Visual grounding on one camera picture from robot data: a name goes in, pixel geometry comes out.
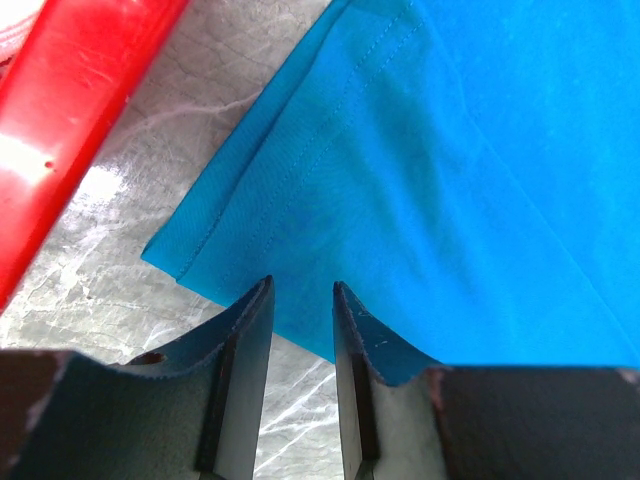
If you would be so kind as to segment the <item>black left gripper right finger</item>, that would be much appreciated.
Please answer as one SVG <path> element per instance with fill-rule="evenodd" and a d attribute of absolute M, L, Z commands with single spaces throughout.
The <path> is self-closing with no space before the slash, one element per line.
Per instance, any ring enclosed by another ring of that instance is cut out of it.
<path fill-rule="evenodd" d="M 635 479 L 639 374 L 446 366 L 333 288 L 348 479 Z"/>

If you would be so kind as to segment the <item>blue t shirt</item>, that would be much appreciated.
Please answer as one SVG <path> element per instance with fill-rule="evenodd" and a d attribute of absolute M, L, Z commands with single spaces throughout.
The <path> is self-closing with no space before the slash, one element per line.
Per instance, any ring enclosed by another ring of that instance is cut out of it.
<path fill-rule="evenodd" d="M 639 363 L 639 5 L 334 1 L 143 259 L 334 356 L 331 289 L 449 364 Z"/>

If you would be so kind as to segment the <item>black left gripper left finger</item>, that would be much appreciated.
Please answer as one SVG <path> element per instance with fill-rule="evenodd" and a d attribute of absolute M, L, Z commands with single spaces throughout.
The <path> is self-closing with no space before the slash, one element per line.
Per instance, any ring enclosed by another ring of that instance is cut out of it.
<path fill-rule="evenodd" d="M 264 278 L 125 364 L 73 350 L 3 350 L 2 477 L 251 478 L 274 303 Z"/>

